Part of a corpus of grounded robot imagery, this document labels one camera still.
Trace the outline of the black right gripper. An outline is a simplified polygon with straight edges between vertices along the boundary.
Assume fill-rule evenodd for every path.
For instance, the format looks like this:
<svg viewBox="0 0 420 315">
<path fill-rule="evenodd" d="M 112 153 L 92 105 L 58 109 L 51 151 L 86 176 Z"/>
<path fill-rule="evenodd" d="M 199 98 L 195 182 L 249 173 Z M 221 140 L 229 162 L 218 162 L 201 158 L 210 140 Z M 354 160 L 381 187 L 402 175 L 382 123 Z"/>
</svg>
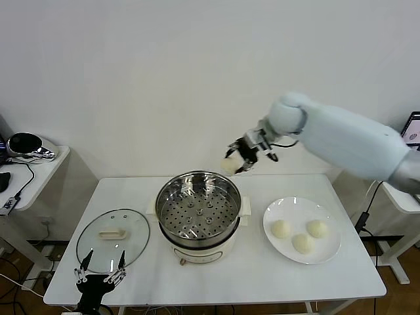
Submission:
<svg viewBox="0 0 420 315">
<path fill-rule="evenodd" d="M 233 143 L 228 145 L 228 150 L 225 158 L 229 158 L 233 153 L 238 153 L 238 167 L 235 173 L 244 173 L 253 168 L 258 162 L 259 148 L 249 142 L 246 136 L 236 139 Z"/>
</svg>

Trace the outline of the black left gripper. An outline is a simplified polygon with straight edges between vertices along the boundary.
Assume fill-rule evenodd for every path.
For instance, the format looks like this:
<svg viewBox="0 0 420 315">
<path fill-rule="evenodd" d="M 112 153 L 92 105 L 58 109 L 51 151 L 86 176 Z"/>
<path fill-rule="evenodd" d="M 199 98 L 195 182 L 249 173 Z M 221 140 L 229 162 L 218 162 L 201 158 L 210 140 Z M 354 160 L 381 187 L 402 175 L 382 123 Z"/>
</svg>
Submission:
<svg viewBox="0 0 420 315">
<path fill-rule="evenodd" d="M 123 250 L 117 268 L 108 277 L 105 274 L 88 274 L 86 276 L 92 255 L 93 248 L 83 258 L 79 268 L 74 269 L 77 280 L 76 287 L 81 293 L 77 309 L 99 309 L 103 296 L 113 291 L 116 287 L 114 283 L 121 283 L 127 275 L 125 269 L 125 250 Z"/>
</svg>

